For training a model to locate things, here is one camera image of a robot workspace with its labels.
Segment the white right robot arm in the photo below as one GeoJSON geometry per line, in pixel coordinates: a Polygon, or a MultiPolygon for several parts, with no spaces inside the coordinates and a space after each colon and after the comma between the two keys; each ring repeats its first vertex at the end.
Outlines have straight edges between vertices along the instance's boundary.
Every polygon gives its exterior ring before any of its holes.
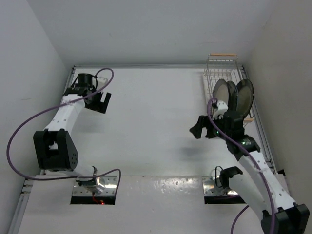
{"type": "Polygon", "coordinates": [[[265,234],[302,234],[310,211],[299,205],[283,188],[267,165],[257,142],[245,134],[243,118],[236,111],[218,111],[217,116],[199,116],[190,132],[199,139],[219,137],[226,143],[239,167],[223,168],[214,178],[215,195],[235,191],[260,220],[265,234]]]}

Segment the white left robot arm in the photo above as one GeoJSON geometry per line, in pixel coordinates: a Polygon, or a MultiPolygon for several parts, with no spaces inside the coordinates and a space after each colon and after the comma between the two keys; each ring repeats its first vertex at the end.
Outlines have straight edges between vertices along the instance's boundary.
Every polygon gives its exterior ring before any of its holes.
{"type": "Polygon", "coordinates": [[[111,93],[98,92],[97,87],[97,76],[78,74],[63,94],[62,107],[44,130],[34,133],[33,140],[40,169],[75,176],[79,186],[99,195],[105,190],[105,181],[95,177],[96,167],[78,156],[71,138],[73,126],[83,109],[106,113],[111,93]]]}

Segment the dark rimmed beige plate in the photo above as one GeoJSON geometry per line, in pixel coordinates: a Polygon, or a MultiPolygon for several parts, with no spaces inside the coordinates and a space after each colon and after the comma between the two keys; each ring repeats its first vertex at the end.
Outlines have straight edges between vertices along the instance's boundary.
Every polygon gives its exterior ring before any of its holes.
{"type": "Polygon", "coordinates": [[[229,100],[229,90],[227,86],[227,82],[224,79],[219,79],[213,89],[213,98],[217,99],[214,101],[212,105],[218,101],[223,101],[228,105],[229,100]]]}

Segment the blue floral ceramic plate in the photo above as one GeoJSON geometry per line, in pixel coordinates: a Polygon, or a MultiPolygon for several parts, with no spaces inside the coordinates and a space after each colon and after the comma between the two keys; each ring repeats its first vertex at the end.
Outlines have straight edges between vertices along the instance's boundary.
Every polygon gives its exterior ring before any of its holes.
{"type": "Polygon", "coordinates": [[[235,111],[237,108],[237,97],[238,97],[238,89],[233,81],[227,81],[227,86],[229,90],[229,100],[228,100],[228,108],[229,110],[235,111]]]}

